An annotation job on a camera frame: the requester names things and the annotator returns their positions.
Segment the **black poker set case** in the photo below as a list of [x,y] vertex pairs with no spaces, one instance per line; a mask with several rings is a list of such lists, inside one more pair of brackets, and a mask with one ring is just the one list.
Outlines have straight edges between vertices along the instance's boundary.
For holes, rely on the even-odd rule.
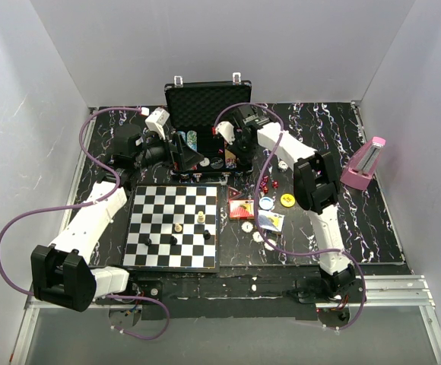
[[[224,151],[228,143],[215,134],[215,121],[218,116],[227,121],[232,114],[225,109],[236,103],[247,103],[251,100],[252,84],[243,80],[239,72],[234,72],[230,81],[210,81],[186,83],[181,76],[176,76],[174,82],[164,86],[167,110],[170,113],[172,132],[196,131],[198,150],[211,163],[213,157],[224,161]],[[202,177],[248,175],[252,172],[252,164],[247,167],[237,167],[229,170],[224,165],[213,169],[210,164],[202,167],[197,164],[191,170],[177,170],[176,165],[172,174],[178,179],[200,179]]]

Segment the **grey white chip stack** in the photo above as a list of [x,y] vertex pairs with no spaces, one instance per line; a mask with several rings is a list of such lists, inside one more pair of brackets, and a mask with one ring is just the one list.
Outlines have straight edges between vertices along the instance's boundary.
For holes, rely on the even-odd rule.
[[280,160],[278,162],[278,169],[280,171],[286,171],[288,169],[288,165],[284,161]]

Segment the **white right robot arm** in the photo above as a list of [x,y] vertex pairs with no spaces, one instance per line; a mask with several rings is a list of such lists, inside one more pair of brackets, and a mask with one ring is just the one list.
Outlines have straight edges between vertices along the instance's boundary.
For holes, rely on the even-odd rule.
[[356,262],[344,252],[338,223],[338,195],[341,190],[335,162],[329,152],[306,146],[284,129],[281,117],[254,103],[227,107],[215,121],[216,133],[227,143],[239,164],[252,162],[255,149],[270,151],[293,172],[293,196],[308,214],[319,251],[321,292],[330,302],[347,296],[355,281]]

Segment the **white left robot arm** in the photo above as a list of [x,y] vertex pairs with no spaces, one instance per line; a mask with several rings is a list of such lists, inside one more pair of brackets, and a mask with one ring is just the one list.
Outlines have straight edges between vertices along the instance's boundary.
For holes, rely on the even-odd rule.
[[161,129],[144,134],[133,124],[115,129],[111,147],[104,160],[108,168],[94,183],[86,206],[48,246],[38,245],[31,254],[33,295],[38,300],[78,312],[108,294],[120,303],[133,303],[139,286],[128,278],[127,270],[90,268],[94,247],[128,201],[135,174],[156,165],[183,172],[204,159],[178,132],[168,139]]

